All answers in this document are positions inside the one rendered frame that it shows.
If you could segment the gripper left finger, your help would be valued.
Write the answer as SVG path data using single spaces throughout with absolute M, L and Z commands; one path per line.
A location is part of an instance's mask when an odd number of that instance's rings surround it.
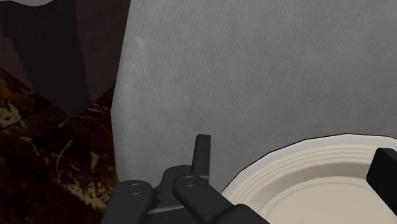
M 210 156 L 211 136 L 199 134 L 192 164 L 166 169 L 157 187 L 141 180 L 118 183 L 101 224 L 268 224 L 209 184 Z

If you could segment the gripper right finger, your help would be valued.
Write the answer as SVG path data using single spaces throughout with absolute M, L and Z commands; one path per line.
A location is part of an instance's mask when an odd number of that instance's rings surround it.
M 392 148 L 377 148 L 366 181 L 397 215 L 397 151 Z

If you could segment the white ribbed plate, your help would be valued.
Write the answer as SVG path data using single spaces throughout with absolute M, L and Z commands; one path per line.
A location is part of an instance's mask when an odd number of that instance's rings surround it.
M 397 215 L 366 182 L 377 148 L 397 149 L 397 139 L 358 134 L 306 139 L 253 162 L 222 194 L 270 224 L 397 224 Z

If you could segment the grey fabric sofa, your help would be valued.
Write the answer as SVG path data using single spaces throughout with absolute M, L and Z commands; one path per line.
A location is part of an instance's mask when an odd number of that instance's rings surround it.
M 131 0 L 111 123 L 119 180 L 209 134 L 217 190 L 302 139 L 397 137 L 397 0 Z

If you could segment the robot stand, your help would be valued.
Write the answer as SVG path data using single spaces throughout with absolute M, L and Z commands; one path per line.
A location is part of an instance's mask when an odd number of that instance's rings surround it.
M 116 80 L 130 0 L 0 0 L 0 68 L 76 116 Z

